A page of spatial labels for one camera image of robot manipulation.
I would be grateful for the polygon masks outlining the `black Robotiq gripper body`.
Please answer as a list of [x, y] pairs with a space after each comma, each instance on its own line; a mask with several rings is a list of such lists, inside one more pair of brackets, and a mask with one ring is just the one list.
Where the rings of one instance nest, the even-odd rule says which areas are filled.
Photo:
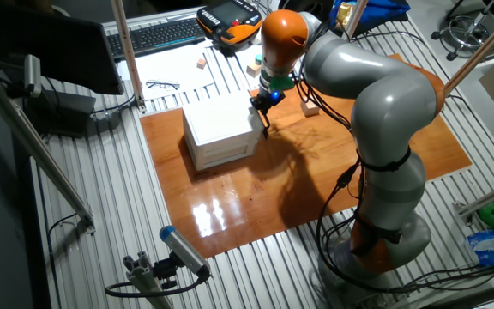
[[285, 97], [282, 91], [268, 91], [261, 88], [256, 95], [250, 98], [250, 103], [262, 115], [266, 115], [270, 108], [277, 106]]

